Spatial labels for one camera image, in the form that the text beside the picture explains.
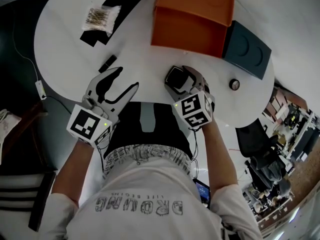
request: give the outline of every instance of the small packet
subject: small packet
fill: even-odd
[[[120,9],[120,5],[115,7],[90,6],[82,29],[84,31],[105,31],[106,35],[110,37],[114,30],[115,21],[119,15]]]

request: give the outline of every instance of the white plug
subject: white plug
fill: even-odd
[[[41,100],[45,100],[47,98],[44,86],[42,85],[42,81],[38,80],[35,82],[35,87],[38,91]]]

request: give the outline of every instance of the black and white marker cube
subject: black and white marker cube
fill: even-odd
[[[204,91],[199,91],[174,103],[173,107],[188,126],[198,128],[212,121],[211,102]]]
[[[75,105],[66,130],[75,138],[96,147],[112,131],[112,122]]]

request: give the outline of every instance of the white round table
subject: white round table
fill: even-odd
[[[172,104],[164,78],[172,65],[187,65],[207,80],[215,97],[215,116],[226,124],[237,128],[247,126],[267,106],[274,86],[271,59],[260,80],[219,58],[151,46],[155,0],[141,0],[106,45],[97,41],[92,47],[83,42],[80,37],[88,6],[102,5],[104,1],[49,0],[40,15],[34,36],[36,63],[44,80],[61,96],[81,101],[90,80],[114,54],[117,60],[111,67],[123,67],[123,71],[106,93],[108,100],[139,82],[132,101]],[[253,19],[237,2],[233,19],[256,33],[250,28]],[[231,79],[239,80],[237,91],[229,88]]]

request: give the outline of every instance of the orange lid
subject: orange lid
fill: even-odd
[[[235,0],[156,0],[156,7],[197,15],[226,27],[232,23]]]

